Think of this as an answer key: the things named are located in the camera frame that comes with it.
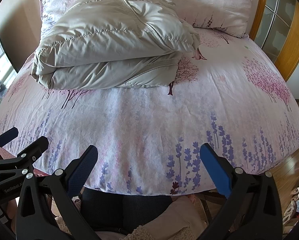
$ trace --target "fuzzy slipper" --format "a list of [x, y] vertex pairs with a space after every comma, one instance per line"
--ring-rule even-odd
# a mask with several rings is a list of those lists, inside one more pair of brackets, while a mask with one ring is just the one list
[[299, 187], [296, 187], [291, 191], [291, 195], [296, 195], [298, 193], [299, 193]]
[[283, 225], [285, 225], [291, 219], [291, 214], [283, 217]]
[[291, 198], [291, 200], [294, 200], [294, 201], [296, 201], [298, 199], [299, 199], [299, 193], [297, 195], [295, 195], [294, 197]]
[[294, 205], [295, 205], [295, 201], [291, 200], [290, 204], [288, 205], [288, 207], [284, 212], [284, 217], [287, 216], [288, 214], [291, 214], [294, 211]]

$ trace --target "pink floral bedsheet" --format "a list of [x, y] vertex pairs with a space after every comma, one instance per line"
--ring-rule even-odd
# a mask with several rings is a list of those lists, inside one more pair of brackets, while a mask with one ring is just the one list
[[196, 30], [206, 60], [184, 54], [170, 87], [47, 90], [30, 76], [30, 56], [0, 106], [0, 133], [19, 129], [5, 149], [16, 155], [46, 136], [35, 167], [51, 174], [93, 144], [86, 186], [121, 194], [214, 188], [199, 157], [205, 142], [249, 173], [277, 165], [299, 148], [299, 108], [283, 78], [249, 38]]

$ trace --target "pink tree print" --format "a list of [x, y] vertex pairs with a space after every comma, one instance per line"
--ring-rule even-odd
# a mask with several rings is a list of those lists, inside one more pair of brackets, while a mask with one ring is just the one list
[[266, 92], [271, 101], [275, 103], [276, 94], [285, 103], [287, 110], [291, 111], [291, 108], [288, 106], [291, 93], [283, 78], [262, 62], [254, 58], [250, 60], [245, 57], [245, 59], [246, 61], [242, 62], [242, 64], [248, 81]]
[[[44, 95], [42, 97], [42, 99], [45, 97], [45, 99], [48, 99], [50, 97], [50, 95], [52, 93], [54, 93], [55, 91], [57, 90], [53, 90], [53, 89], [48, 89], [46, 87], [44, 87]], [[71, 101], [73, 99], [74, 103], [73, 103], [73, 106], [72, 106], [72, 109], [74, 108], [75, 104], [76, 104], [76, 101], [79, 99], [79, 97], [83, 94], [86, 94], [87, 92], [91, 91], [90, 89], [80, 89], [80, 90], [74, 90], [74, 89], [71, 89], [71, 90], [61, 90], [60, 93], [62, 95], [64, 94], [67, 94], [66, 96], [66, 99], [64, 101], [64, 103], [62, 104], [62, 107], [61, 109], [65, 109], [67, 107], [67, 104], [69, 101]]]
[[229, 44], [229, 41], [233, 41], [232, 36], [215, 29], [199, 31], [198, 33], [201, 44], [209, 48], [217, 48], [221, 46], [221, 40], [226, 41], [227, 44]]
[[170, 90], [168, 95], [173, 95], [172, 88], [174, 83], [177, 84], [181, 81], [189, 81], [189, 82], [197, 81], [198, 80], [196, 77], [197, 72], [198, 72], [198, 67], [193, 65], [191, 59], [183, 54], [181, 59], [178, 62], [178, 69], [176, 71], [175, 80], [169, 84]]
[[73, 106], [72, 106], [72, 109], [73, 109], [74, 106], [75, 106], [75, 103], [76, 103], [77, 99], [78, 99], [81, 95], [83, 95], [83, 94], [85, 94], [85, 93], [87, 93], [87, 92], [89, 92], [89, 91], [91, 91], [91, 90], [90, 90], [90, 89], [88, 89], [88, 90], [84, 90], [84, 89], [80, 89], [80, 90], [74, 90], [74, 89], [72, 89], [72, 90], [63, 90], [63, 91], [62, 91], [62, 92], [63, 92], [62, 94], [65, 94], [65, 93], [67, 92], [67, 97], [66, 97], [66, 99], [65, 99], [65, 101], [64, 101], [64, 103], [63, 103], [61, 109], [66, 108], [67, 103], [68, 103], [69, 101], [71, 101], [73, 98], [75, 98], [75, 96], [77, 96], [77, 98], [75, 99], [75, 101], [74, 101], [74, 103], [73, 103]]
[[27, 77], [29, 77], [29, 73], [28, 71], [26, 71], [23, 75], [21, 75], [17, 80], [14, 80], [14, 82], [12, 83], [12, 85], [9, 87], [7, 94], [11, 93], [11, 96], [8, 100], [8, 102], [10, 101], [12, 95], [14, 95], [16, 92], [18, 92], [20, 90], [20, 88], [22, 88], [25, 80]]

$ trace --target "person's leg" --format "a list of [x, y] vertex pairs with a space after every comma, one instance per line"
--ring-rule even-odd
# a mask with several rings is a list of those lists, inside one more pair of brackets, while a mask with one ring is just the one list
[[85, 188], [81, 196], [81, 214], [94, 231], [123, 228], [123, 195]]
[[170, 196], [124, 195], [123, 228], [132, 233], [139, 225], [145, 225], [157, 218], [171, 203]]

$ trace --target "folded comforter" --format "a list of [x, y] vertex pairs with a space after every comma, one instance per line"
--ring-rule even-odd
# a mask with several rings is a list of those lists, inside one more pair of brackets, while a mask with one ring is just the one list
[[199, 35], [174, 0], [77, 0], [41, 40], [32, 76], [49, 89], [168, 86]]

